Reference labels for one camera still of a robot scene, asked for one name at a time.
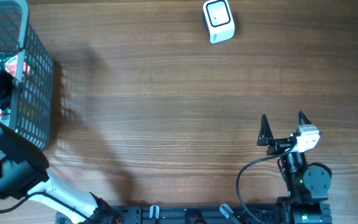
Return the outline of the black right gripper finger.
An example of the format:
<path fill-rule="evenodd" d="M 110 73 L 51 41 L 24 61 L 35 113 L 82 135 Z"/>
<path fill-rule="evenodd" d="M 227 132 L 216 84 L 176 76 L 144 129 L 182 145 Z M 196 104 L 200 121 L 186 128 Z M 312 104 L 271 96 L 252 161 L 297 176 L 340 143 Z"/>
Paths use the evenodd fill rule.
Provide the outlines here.
<path fill-rule="evenodd" d="M 299 120 L 299 125 L 312 124 L 312 122 L 306 117 L 306 115 L 302 111 L 299 111 L 298 113 L 298 120 Z"/>
<path fill-rule="evenodd" d="M 272 146 L 274 145 L 274 137 L 270 129 L 269 121 L 267 115 L 263 114 L 261 117 L 261 125 L 259 136 L 257 140 L 258 146 Z"/>

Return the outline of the red white tissue pack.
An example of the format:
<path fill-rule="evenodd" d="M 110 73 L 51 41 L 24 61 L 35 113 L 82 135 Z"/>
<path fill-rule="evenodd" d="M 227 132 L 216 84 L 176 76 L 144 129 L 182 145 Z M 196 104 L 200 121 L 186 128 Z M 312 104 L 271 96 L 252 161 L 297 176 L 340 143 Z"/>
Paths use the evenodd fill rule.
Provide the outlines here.
<path fill-rule="evenodd" d="M 9 72 L 13 77 L 17 77 L 17 62 L 18 62 L 19 56 L 15 55 L 14 57 L 10 58 L 7 62 L 4 63 L 5 69 L 7 72 Z M 23 71 L 24 72 L 30 72 L 30 66 L 24 62 L 23 64 Z"/>

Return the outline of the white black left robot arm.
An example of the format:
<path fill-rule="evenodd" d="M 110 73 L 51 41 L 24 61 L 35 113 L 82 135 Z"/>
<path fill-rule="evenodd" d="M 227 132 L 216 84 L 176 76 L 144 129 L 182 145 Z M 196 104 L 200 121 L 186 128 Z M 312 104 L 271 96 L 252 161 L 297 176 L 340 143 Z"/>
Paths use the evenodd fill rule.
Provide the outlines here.
<path fill-rule="evenodd" d="M 64 214 L 72 223 L 118 223 L 119 214 L 91 192 L 76 189 L 49 168 L 43 152 L 0 122 L 0 199 L 18 200 L 7 213 L 27 200 Z"/>

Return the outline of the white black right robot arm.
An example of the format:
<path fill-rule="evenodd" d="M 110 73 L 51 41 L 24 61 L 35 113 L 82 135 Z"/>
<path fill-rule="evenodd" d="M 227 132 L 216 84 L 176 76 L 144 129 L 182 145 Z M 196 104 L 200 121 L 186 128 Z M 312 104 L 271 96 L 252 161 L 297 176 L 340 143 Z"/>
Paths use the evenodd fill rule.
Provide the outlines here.
<path fill-rule="evenodd" d="M 261 117 L 258 146 L 267 146 L 268 156 L 278 157 L 278 168 L 286 183 L 288 196 L 276 202 L 275 223 L 332 223 L 328 199 L 333 173 L 319 162 L 306 161 L 306 152 L 314 149 L 320 130 L 298 113 L 299 126 L 288 138 L 274 138 L 266 115 Z"/>

